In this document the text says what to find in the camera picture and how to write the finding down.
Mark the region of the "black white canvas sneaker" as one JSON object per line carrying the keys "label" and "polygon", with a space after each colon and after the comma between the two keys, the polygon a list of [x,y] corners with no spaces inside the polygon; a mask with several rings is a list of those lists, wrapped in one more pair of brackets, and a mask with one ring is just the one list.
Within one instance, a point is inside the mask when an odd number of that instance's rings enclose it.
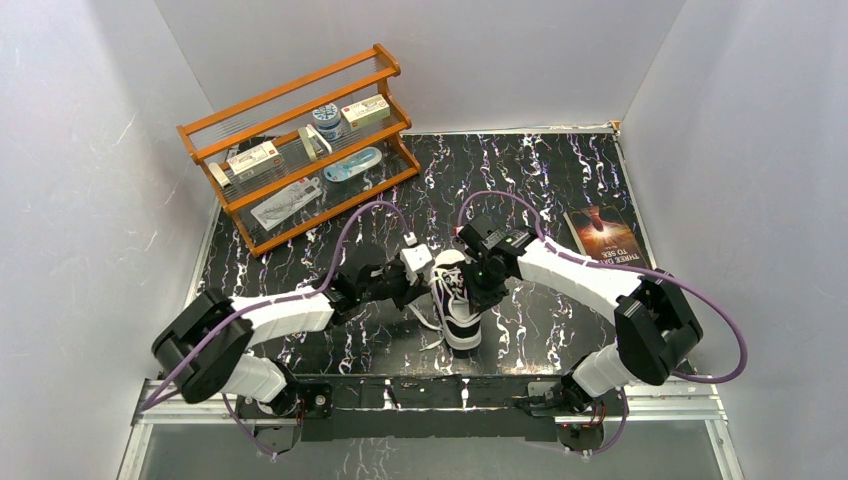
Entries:
{"label": "black white canvas sneaker", "polygon": [[440,252],[430,269],[429,286],[448,346],[457,351],[478,347],[482,334],[480,313],[471,310],[461,266],[465,255],[456,249]]}

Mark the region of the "white shoelace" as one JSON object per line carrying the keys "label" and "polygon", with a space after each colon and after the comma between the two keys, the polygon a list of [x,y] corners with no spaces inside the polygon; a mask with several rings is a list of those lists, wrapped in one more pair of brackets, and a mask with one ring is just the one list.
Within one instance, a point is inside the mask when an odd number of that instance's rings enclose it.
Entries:
{"label": "white shoelace", "polygon": [[430,323],[417,307],[410,305],[414,315],[423,325],[440,333],[450,348],[458,351],[475,348],[479,344],[479,320],[471,312],[459,264],[435,266],[429,285],[439,324]]}

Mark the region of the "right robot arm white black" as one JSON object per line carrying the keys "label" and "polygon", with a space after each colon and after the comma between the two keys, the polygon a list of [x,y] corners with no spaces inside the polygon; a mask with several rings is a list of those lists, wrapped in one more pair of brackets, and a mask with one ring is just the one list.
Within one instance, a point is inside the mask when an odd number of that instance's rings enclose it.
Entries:
{"label": "right robot arm white black", "polygon": [[682,289],[662,271],[617,270],[486,216],[459,227],[457,237],[469,256],[460,269],[472,309],[496,306],[509,293],[506,280],[516,278],[570,297],[615,328],[611,344],[580,358],[547,390],[528,388],[516,405],[531,415],[587,414],[611,390],[637,381],[659,386],[703,337]]}

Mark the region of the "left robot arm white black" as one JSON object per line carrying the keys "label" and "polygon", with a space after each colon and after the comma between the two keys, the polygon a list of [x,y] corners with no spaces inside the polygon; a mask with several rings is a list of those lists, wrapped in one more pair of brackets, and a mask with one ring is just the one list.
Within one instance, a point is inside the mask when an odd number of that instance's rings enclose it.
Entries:
{"label": "left robot arm white black", "polygon": [[313,286],[263,297],[199,294],[153,341],[151,351],[189,404],[235,394],[259,401],[275,416],[294,411],[299,391],[290,373],[250,354],[264,342],[341,325],[360,306],[383,300],[404,308],[428,288],[433,257],[419,244],[388,259],[376,245],[355,248]]}

